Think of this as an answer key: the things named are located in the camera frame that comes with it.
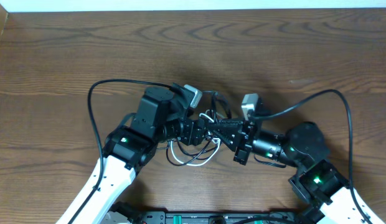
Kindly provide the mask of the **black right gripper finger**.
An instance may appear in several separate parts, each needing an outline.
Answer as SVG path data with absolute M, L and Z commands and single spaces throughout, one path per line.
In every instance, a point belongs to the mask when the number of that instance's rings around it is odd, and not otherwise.
M 240 144 L 241 134 L 233 128 L 213 128 L 209 131 L 219 138 L 232 152 L 237 150 Z
M 243 124 L 241 119 L 219 119 L 216 123 L 207 123 L 207 128 L 238 128 Z

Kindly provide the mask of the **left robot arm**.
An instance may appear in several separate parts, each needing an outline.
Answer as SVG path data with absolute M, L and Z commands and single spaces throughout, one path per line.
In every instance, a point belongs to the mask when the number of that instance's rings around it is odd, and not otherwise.
M 122 122 L 108 135 L 103 159 L 58 222 L 100 223 L 153 158 L 160 142 L 193 138 L 194 125 L 188 117 L 201 98 L 202 92 L 190 85 L 145 89 L 131 124 Z

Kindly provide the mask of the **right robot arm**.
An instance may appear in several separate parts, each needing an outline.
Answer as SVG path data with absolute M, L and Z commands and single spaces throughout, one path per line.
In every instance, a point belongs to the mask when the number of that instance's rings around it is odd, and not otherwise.
M 296 215 L 296 223 L 383 222 L 327 160 L 329 149 L 315 123 L 301 123 L 286 134 L 238 119 L 206 123 L 206 128 L 235 153 L 235 162 L 245 165 L 255 154 L 297 169 L 288 182 L 309 207 Z

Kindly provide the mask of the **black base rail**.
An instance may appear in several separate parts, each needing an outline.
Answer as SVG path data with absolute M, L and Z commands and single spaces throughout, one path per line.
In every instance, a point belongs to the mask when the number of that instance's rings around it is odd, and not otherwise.
M 162 208 L 143 210 L 117 202 L 111 206 L 102 223 L 135 224 L 212 224 L 212 223 L 317 223 L 322 219 L 319 212 L 271 211 L 260 213 L 244 212 L 170 212 Z

